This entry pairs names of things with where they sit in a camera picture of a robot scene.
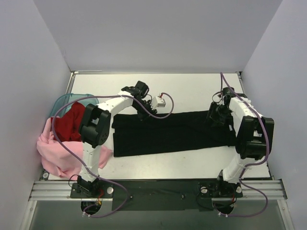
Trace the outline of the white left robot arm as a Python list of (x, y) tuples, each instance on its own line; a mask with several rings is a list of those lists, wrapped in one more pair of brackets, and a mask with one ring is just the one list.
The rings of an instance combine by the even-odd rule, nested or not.
[(99, 159), (102, 145), (109, 137), (111, 119), (130, 106), (141, 116), (147, 114), (145, 110), (154, 115), (156, 110), (149, 101), (144, 100), (148, 92), (148, 85), (138, 81), (135, 86), (122, 88), (119, 94), (103, 103), (86, 106), (79, 127), (83, 143), (83, 163), (77, 184), (87, 197), (96, 196), (99, 190)]

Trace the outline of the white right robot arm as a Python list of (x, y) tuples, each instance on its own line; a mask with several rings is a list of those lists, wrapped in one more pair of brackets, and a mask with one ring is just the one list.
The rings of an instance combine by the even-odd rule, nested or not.
[(269, 156), (274, 120), (259, 114), (243, 93), (236, 95), (223, 88), (215, 95), (219, 100), (211, 103), (206, 123), (214, 128), (226, 128), (235, 136), (236, 154), (221, 170), (221, 180), (214, 184), (216, 194), (225, 196), (231, 191), (231, 184), (239, 183), (246, 170), (260, 165)]

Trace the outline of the black t shirt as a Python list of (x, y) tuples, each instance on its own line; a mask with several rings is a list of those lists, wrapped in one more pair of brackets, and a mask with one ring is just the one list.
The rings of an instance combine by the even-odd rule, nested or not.
[(115, 132), (114, 156), (199, 150), (236, 144), (236, 135), (228, 125), (212, 126), (208, 111), (171, 114), (165, 119), (118, 114), (112, 127)]

